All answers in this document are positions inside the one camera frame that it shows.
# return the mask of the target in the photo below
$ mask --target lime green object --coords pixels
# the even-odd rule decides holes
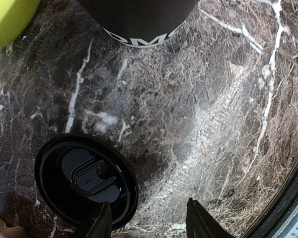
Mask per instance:
[[[39,3],[40,0],[0,0],[0,49],[22,33]]]

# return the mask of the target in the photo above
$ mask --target white marble vein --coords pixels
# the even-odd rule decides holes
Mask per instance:
[[[120,141],[121,141],[121,139],[122,139],[122,137],[123,137],[123,134],[124,134],[124,132],[125,132],[127,129],[129,129],[129,128],[130,128],[130,126],[129,126],[128,124],[126,124],[124,120],[122,120],[122,121],[123,121],[123,126],[122,126],[122,128],[121,128],[121,131],[120,131],[120,133],[119,133],[118,142],[120,142]]]
[[[35,119],[37,116],[40,116],[40,117],[43,118],[42,113],[40,113],[40,112],[35,112],[35,113],[33,113],[33,114],[30,116],[30,119],[33,120],[33,119]]]
[[[51,234],[50,234],[49,238],[54,238],[54,235],[55,235],[55,232],[56,232],[56,229],[57,229],[58,217],[55,216],[53,218],[53,221],[54,221],[54,226],[53,226],[53,230],[51,231]]]
[[[11,43],[10,45],[8,45],[5,49],[5,54],[7,56],[11,56],[13,53],[13,47],[12,47],[13,43]]]
[[[80,84],[84,82],[84,78],[82,77],[82,73],[86,67],[86,65],[89,63],[90,60],[90,50],[91,50],[91,45],[94,41],[94,38],[90,41],[89,43],[89,47],[88,47],[88,52],[87,52],[87,57],[85,59],[83,59],[83,64],[81,66],[81,68],[79,69],[79,71],[76,73],[76,85],[75,85],[75,91],[72,93],[72,97],[69,103],[69,118],[68,118],[68,122],[66,124],[66,128],[65,128],[65,133],[70,133],[73,123],[74,123],[74,119],[75,119],[75,104],[76,104],[76,100],[77,100],[77,96],[79,93],[79,89],[80,89]]]
[[[117,75],[117,79],[118,80],[120,80],[121,77],[123,76],[123,74],[124,74],[127,66],[128,66],[128,59],[124,59],[124,62],[122,64],[122,66],[120,67],[119,72],[118,72],[118,75]]]
[[[277,23],[278,23],[278,31],[276,33],[276,38],[275,38],[275,47],[272,51],[272,54],[271,54],[270,60],[269,60],[270,73],[267,77],[269,79],[269,91],[268,91],[268,96],[267,96],[267,104],[266,104],[266,107],[263,110],[263,115],[262,115],[261,132],[260,132],[260,134],[257,138],[256,146],[253,149],[254,158],[251,161],[250,165],[247,167],[247,170],[245,171],[245,174],[244,174],[243,178],[239,181],[238,184],[241,184],[243,182],[243,180],[246,178],[246,175],[249,173],[249,170],[253,167],[253,164],[254,164],[254,162],[256,161],[256,159],[259,155],[259,148],[260,148],[261,142],[264,139],[264,136],[265,136],[265,133],[266,133],[266,130],[267,130],[269,113],[270,113],[270,109],[271,109],[271,106],[272,106],[272,103],[273,103],[274,92],[275,92],[276,52],[277,52],[277,50],[279,49],[279,46],[280,46],[282,33],[283,32],[287,32],[287,33],[289,32],[288,28],[284,27],[281,24],[280,12],[283,10],[282,5],[281,5],[281,0],[279,0],[276,3],[271,3],[270,1],[267,1],[267,0],[259,0],[259,2],[268,4],[273,9],[273,11],[275,13]]]
[[[250,35],[250,33],[248,32],[248,30],[246,29],[245,26],[242,26],[241,28],[237,28],[237,27],[233,27],[230,26],[228,24],[226,24],[225,22],[219,20],[218,18],[216,18],[215,16],[207,13],[206,11],[204,11],[203,9],[199,8],[199,10],[205,15],[207,16],[209,19],[211,19],[212,21],[216,22],[218,25],[220,25],[221,27],[234,32],[236,34],[241,34],[243,35],[247,41],[249,42],[250,46],[259,54],[263,53],[264,48],[254,39],[254,37],[252,37]]]

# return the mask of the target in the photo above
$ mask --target black cup lid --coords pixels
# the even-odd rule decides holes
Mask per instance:
[[[137,208],[138,185],[131,167],[114,148],[92,137],[62,135],[47,142],[35,161],[35,179],[50,208],[75,225],[99,203],[109,202],[115,230]]]

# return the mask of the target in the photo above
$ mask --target black tumbler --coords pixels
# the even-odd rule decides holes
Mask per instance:
[[[173,36],[198,0],[77,0],[105,31],[132,47]]]

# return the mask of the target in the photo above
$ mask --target dark pointed object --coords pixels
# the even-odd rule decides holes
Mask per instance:
[[[234,238],[196,200],[189,199],[187,204],[188,238]]]
[[[100,203],[98,209],[93,211],[89,219],[76,229],[72,238],[110,238],[111,223],[109,203]]]

